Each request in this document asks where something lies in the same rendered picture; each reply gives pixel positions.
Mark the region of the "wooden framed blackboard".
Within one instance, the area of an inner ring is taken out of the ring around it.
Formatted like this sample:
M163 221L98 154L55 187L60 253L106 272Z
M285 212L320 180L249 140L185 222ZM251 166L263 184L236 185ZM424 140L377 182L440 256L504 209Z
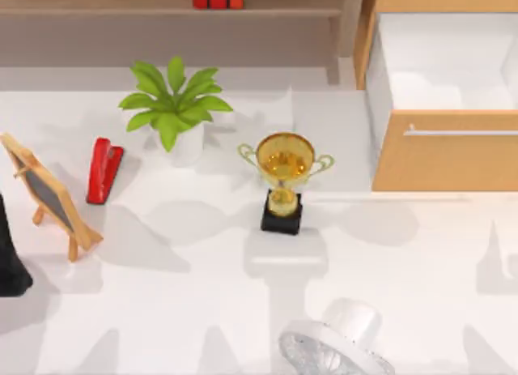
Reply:
M32 222L39 226L48 216L67 234L68 260L76 262L81 249L89 251L103 237L81 218L69 190L10 134L0 134L0 143L6 149L13 165L15 178L20 178L37 205Z

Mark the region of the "gold trophy on black base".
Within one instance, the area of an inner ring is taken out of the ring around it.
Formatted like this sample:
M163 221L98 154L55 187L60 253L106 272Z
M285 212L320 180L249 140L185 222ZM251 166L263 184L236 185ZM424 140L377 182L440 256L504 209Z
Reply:
M269 185L261 230L298 235L303 204L296 188L332 168L335 159L327 154L317 156L313 145L294 132L268 135L255 147L241 143L237 152Z

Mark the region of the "white desk fan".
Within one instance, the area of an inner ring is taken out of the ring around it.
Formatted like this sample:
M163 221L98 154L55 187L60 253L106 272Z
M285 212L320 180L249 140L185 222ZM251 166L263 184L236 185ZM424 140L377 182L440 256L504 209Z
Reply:
M297 375L396 375L372 350L381 324L376 308L338 298L320 320L290 322L278 337L278 347Z

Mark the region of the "pulled-out drawer with grey inside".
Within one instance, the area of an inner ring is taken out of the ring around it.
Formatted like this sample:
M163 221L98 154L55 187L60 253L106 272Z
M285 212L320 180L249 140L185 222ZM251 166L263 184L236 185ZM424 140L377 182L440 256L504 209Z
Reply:
M385 13L366 73L375 146L394 109L518 109L518 13Z

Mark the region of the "pale wooden drawer front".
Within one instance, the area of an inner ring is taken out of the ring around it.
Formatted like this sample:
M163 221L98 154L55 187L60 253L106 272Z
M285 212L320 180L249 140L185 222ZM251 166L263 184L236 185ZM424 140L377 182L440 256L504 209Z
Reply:
M514 110L394 110L374 191L518 192L518 137L404 136L421 130L518 130Z

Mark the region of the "red stapler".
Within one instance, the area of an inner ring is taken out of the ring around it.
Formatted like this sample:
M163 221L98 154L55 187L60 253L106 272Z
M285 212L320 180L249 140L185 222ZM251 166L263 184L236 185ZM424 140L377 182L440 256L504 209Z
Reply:
M87 203L103 205L107 202L124 153L123 147L112 145L108 138L99 137L95 141L88 179Z

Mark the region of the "wooden open shelf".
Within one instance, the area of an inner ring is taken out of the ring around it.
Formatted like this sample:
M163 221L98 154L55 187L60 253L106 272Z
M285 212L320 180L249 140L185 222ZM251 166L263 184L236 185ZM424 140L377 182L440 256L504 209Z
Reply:
M192 0L0 0L0 68L163 66L300 70L338 83L362 0L244 0L241 10Z

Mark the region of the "green plant in white pot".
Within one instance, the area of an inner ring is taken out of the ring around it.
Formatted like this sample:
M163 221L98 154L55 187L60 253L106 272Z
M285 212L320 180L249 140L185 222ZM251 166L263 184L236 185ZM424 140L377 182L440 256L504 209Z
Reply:
M136 112L126 130L150 127L174 165L191 165L203 153L205 124L213 121L212 113L233 111L220 96L223 89L215 79L219 69L205 67L187 76L182 57L174 56L165 74L144 61L134 62L130 70L137 80L136 91L118 105Z

